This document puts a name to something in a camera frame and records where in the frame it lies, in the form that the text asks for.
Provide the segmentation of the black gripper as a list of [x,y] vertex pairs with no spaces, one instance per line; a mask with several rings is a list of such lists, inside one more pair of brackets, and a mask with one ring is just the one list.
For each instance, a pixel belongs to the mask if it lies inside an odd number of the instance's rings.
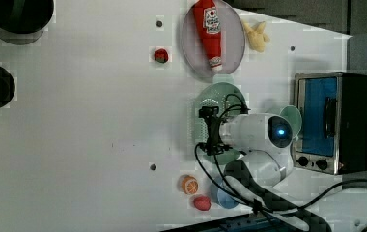
[[207,125],[208,138],[203,145],[202,150],[208,156],[220,155],[229,151],[231,147],[225,145],[219,135],[219,128],[222,119],[218,116],[218,106],[203,106],[199,111],[199,117],[202,118]]

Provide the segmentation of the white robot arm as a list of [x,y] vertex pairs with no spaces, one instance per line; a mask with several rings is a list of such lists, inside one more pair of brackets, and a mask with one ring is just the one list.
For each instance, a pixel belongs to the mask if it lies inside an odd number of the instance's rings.
[[233,105],[224,111],[203,106],[198,117],[207,125],[208,138],[196,148],[217,156],[234,150],[242,154],[216,166],[227,194],[255,213],[286,223],[294,232],[367,232],[367,180],[336,183],[306,203],[299,203],[273,187],[294,168],[289,122],[275,114],[250,114]]

